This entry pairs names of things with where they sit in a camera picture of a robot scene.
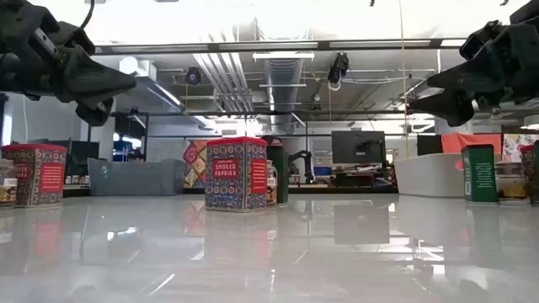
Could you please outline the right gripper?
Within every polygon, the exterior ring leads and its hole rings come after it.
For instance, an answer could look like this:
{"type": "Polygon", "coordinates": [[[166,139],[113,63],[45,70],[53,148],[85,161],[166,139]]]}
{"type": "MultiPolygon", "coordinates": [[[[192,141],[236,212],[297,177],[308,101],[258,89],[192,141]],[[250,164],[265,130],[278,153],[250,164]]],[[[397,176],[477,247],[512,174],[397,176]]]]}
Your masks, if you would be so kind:
{"type": "Polygon", "coordinates": [[[474,60],[429,77],[427,84],[450,90],[419,98],[408,108],[442,118],[450,127],[461,126],[475,115],[472,98],[451,90],[477,91],[474,98],[480,109],[525,103],[539,95],[539,31],[530,23],[505,25],[474,60]]]}

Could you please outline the black dome device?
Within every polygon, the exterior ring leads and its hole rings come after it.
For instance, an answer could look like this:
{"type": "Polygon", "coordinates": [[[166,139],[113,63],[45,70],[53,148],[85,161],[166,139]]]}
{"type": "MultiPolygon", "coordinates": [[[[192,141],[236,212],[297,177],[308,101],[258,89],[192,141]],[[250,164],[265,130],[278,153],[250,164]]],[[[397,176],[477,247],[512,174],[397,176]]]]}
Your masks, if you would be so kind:
{"type": "Polygon", "coordinates": [[[185,74],[184,81],[188,85],[198,85],[201,82],[201,73],[197,67],[190,67],[185,74]]]}

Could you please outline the glass spice jar cork lid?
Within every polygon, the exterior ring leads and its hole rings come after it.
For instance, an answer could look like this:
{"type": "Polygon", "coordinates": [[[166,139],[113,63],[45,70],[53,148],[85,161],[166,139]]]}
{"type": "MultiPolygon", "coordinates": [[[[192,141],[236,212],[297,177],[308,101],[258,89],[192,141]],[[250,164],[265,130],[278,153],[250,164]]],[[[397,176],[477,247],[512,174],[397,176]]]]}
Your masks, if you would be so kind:
{"type": "Polygon", "coordinates": [[[271,160],[266,161],[267,167],[267,188],[266,188],[266,205],[274,206],[277,203],[277,170],[271,160]]]}
{"type": "Polygon", "coordinates": [[[17,168],[12,160],[0,159],[0,207],[12,207],[17,199],[17,168]]]}

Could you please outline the floral cloth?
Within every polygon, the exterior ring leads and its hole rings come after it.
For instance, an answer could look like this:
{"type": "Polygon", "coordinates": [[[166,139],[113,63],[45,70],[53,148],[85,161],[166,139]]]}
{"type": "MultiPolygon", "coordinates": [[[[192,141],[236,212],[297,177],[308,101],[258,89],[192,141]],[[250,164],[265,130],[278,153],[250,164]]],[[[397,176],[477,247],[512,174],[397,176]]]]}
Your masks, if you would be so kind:
{"type": "Polygon", "coordinates": [[[537,134],[504,134],[502,141],[502,161],[520,162],[520,148],[522,146],[532,146],[539,140],[537,134]]]}

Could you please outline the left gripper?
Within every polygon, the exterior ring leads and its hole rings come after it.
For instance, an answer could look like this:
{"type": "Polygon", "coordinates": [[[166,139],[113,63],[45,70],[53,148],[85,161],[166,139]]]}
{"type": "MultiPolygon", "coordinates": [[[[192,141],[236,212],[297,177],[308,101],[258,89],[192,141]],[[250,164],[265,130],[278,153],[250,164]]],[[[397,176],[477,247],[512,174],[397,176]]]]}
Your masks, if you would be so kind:
{"type": "Polygon", "coordinates": [[[76,26],[58,21],[28,0],[0,0],[0,88],[38,101],[55,96],[76,102],[89,126],[103,126],[113,97],[136,86],[133,76],[74,50],[76,26]]]}

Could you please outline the colourful patterned cloth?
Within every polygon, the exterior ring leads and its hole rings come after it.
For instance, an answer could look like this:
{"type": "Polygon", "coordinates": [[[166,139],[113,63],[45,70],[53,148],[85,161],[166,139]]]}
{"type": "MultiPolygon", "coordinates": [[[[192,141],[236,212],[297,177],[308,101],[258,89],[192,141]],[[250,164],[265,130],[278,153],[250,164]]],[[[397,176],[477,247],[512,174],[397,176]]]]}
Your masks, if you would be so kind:
{"type": "Polygon", "coordinates": [[[189,189],[205,185],[207,140],[188,140],[183,160],[186,164],[184,186],[189,189]]]}

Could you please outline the grey plastic bin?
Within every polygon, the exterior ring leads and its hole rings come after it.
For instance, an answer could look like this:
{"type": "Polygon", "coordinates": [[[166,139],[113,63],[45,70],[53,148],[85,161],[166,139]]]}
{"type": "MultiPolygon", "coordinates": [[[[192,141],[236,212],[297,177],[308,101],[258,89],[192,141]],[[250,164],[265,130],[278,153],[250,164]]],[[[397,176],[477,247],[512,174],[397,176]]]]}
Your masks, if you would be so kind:
{"type": "Polygon", "coordinates": [[[161,162],[108,162],[88,159],[93,196],[174,196],[184,188],[186,164],[177,159],[161,162]]]}

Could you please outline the black shelf rack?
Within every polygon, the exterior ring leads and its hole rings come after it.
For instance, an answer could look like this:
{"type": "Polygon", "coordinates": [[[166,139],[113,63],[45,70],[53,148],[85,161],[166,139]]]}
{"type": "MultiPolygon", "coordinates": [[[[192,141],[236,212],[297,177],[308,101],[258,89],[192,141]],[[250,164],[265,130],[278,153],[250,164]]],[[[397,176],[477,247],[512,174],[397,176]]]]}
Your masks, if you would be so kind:
{"type": "Polygon", "coordinates": [[[132,110],[113,114],[113,160],[117,162],[145,162],[149,115],[132,110]]]}

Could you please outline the cluttered workbench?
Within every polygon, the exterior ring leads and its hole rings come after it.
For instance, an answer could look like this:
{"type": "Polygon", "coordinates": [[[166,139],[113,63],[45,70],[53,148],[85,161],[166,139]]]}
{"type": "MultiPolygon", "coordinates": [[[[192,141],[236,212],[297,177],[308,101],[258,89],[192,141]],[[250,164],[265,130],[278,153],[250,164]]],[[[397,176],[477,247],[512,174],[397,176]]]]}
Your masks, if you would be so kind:
{"type": "Polygon", "coordinates": [[[386,169],[342,171],[319,176],[315,183],[291,184],[290,194],[397,194],[394,173],[386,169]]]}

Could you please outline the orange cloth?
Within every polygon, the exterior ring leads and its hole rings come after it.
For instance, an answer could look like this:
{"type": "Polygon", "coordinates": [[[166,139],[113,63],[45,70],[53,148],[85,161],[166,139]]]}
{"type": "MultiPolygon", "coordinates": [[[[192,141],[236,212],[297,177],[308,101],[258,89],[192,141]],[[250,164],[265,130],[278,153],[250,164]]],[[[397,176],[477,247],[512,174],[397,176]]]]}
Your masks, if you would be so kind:
{"type": "Polygon", "coordinates": [[[495,155],[502,154],[502,136],[499,133],[478,135],[451,133],[441,136],[441,144],[444,153],[460,153],[466,146],[492,145],[495,155]]]}

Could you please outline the green spice tin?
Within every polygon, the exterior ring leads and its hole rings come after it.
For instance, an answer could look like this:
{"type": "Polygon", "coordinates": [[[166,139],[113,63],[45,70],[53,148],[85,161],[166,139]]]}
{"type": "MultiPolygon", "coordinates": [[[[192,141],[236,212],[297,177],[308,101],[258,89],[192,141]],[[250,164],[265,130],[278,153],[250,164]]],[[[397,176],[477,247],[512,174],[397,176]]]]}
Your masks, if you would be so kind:
{"type": "Polygon", "coordinates": [[[470,203],[498,204],[494,146],[470,145],[462,149],[464,197],[470,203]]]}
{"type": "Polygon", "coordinates": [[[289,163],[281,141],[274,139],[268,146],[268,158],[277,172],[277,205],[284,206],[288,203],[289,163]]]}

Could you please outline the white tube light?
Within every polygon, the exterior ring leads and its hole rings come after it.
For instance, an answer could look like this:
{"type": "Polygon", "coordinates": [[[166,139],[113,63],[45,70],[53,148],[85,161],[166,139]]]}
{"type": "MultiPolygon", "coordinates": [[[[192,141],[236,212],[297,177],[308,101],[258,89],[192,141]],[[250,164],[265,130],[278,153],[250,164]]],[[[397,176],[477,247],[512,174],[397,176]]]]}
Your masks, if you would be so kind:
{"type": "Polygon", "coordinates": [[[253,53],[252,57],[254,60],[303,60],[309,59],[313,60],[315,57],[314,53],[300,53],[300,52],[290,52],[290,51],[276,51],[276,52],[267,52],[267,53],[253,53]]]}

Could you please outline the black metal crossbar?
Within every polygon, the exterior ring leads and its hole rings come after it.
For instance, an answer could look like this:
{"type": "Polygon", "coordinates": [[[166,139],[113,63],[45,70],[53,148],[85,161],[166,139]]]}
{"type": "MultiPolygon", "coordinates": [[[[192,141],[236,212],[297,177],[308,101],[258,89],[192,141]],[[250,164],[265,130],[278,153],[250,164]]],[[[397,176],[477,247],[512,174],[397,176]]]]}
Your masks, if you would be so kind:
{"type": "Polygon", "coordinates": [[[405,40],[261,40],[168,45],[97,45],[96,56],[257,51],[384,51],[458,49],[463,38],[405,40]]]}

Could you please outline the black computer monitor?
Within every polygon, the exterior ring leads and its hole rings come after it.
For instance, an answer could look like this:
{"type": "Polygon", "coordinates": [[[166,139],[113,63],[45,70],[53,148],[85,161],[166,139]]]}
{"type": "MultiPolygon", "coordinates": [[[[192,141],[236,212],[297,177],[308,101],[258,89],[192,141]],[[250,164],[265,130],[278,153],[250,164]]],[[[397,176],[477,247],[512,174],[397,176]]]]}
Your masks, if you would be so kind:
{"type": "Polygon", "coordinates": [[[383,131],[333,131],[334,164],[382,164],[386,161],[383,131]]]}

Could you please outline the dark wide screen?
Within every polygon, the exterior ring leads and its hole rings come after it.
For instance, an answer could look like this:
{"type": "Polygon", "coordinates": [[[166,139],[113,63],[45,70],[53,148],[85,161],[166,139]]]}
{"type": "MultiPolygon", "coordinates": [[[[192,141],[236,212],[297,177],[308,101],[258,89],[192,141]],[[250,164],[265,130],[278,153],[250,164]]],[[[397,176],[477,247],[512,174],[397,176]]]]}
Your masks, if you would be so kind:
{"type": "Polygon", "coordinates": [[[46,144],[67,149],[66,175],[88,175],[88,159],[99,158],[99,143],[92,141],[47,141],[46,144]]]}

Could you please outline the small black monitor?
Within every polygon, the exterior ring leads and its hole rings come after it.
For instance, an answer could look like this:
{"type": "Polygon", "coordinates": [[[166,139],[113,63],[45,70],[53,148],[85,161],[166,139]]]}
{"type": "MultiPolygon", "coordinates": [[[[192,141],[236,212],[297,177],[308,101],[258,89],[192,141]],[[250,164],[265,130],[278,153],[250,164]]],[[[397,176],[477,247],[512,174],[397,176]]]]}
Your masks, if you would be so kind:
{"type": "Polygon", "coordinates": [[[440,135],[417,137],[417,154],[419,156],[442,153],[442,139],[440,135]]]}

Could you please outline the white plastic bin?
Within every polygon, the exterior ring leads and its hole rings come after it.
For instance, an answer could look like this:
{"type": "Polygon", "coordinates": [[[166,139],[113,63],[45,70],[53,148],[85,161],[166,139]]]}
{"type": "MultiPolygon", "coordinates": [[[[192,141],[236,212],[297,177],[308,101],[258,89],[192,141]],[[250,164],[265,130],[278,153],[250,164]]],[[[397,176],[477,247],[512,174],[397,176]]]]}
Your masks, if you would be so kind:
{"type": "Polygon", "coordinates": [[[459,153],[434,153],[394,163],[400,194],[462,198],[464,172],[459,153]]]}

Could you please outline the silver ventilation duct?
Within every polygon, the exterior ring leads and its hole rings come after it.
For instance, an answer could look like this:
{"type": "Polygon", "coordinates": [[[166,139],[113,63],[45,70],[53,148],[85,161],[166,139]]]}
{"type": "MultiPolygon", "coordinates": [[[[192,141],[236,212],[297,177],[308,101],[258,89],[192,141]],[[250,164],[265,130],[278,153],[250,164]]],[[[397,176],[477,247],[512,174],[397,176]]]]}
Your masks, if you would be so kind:
{"type": "Polygon", "coordinates": [[[289,112],[295,108],[302,68],[302,59],[264,61],[265,85],[271,111],[289,112]]]}

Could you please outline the smoked paprika tin red lid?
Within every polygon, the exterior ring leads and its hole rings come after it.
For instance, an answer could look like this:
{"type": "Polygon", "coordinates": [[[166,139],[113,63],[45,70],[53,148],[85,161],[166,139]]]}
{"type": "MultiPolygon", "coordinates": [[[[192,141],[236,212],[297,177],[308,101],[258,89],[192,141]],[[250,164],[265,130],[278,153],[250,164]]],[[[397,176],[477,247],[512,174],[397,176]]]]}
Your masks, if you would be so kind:
{"type": "Polygon", "coordinates": [[[253,137],[208,141],[205,207],[250,212],[267,206],[267,142],[253,137]]]}
{"type": "Polygon", "coordinates": [[[539,140],[520,148],[520,159],[526,178],[526,192],[532,205],[539,205],[539,140]]]}
{"type": "Polygon", "coordinates": [[[59,205],[63,198],[67,149],[51,144],[17,144],[2,147],[12,160],[18,180],[14,206],[59,205]]]}

